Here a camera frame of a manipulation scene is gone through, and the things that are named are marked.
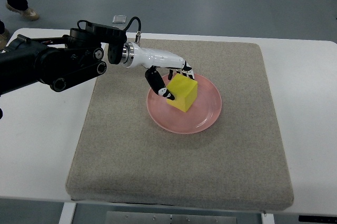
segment table leg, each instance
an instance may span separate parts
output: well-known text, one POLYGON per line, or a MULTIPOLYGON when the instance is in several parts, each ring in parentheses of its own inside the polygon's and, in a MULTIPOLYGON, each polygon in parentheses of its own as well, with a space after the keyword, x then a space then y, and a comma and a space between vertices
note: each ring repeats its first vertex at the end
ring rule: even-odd
POLYGON ((63 205, 60 221, 58 224, 72 224, 76 203, 66 202, 63 205))

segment white table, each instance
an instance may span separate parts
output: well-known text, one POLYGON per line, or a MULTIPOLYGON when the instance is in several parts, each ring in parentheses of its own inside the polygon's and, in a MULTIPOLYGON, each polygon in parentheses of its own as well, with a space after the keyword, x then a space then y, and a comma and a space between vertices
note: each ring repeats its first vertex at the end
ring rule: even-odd
MULTIPOLYGON (((17 34, 61 37, 69 31, 23 28, 12 39, 17 34)), ((142 38, 258 44, 294 190, 294 204, 283 213, 337 215, 337 44, 164 34, 142 38)), ((65 182, 94 84, 93 79, 55 93, 35 83, 0 97, 1 198, 71 201, 65 182)))

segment white robotic hand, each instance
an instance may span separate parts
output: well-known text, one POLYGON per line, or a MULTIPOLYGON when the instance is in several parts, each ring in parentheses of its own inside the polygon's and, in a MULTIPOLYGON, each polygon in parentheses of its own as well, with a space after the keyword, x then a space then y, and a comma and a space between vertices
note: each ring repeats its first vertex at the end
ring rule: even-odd
POLYGON ((136 43, 125 43, 120 64, 127 68, 143 65, 148 70, 145 73, 149 85, 154 92, 167 99, 174 100, 174 96, 167 90, 157 67, 170 69, 169 80, 172 79, 173 70, 177 73, 194 79, 192 67, 180 56, 160 49, 140 48, 136 43))

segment pink plate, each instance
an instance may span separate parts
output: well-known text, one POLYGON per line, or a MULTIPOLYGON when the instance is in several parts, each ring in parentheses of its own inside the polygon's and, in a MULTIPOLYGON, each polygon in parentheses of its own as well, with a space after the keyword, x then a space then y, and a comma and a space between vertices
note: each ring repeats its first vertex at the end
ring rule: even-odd
MULTIPOLYGON (((166 85, 170 82, 167 77, 163 77, 166 85)), ((167 104, 165 98, 150 89, 147 110, 159 126, 173 133, 193 134, 215 123, 221 112, 221 95, 207 78, 195 74, 195 80, 198 82, 197 98, 187 112, 167 104)))

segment metal bracket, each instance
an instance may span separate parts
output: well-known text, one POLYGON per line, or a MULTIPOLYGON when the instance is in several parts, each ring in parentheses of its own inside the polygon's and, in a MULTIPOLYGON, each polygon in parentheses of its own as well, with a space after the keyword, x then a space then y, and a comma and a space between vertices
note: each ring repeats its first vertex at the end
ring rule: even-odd
POLYGON ((165 213, 116 212, 106 213, 105 224, 236 224, 236 217, 169 215, 165 213))

